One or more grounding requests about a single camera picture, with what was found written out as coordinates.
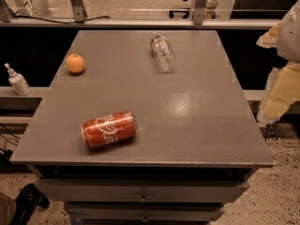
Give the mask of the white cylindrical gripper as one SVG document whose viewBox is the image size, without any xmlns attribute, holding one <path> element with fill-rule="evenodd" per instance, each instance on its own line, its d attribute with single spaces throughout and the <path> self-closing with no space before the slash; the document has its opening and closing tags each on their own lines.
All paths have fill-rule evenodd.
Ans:
<svg viewBox="0 0 300 225">
<path fill-rule="evenodd" d="M 277 47 L 277 54 L 290 61 L 283 68 L 273 67 L 266 81 L 257 120 L 271 125 L 300 98 L 300 0 L 256 44 L 265 49 Z"/>
</svg>

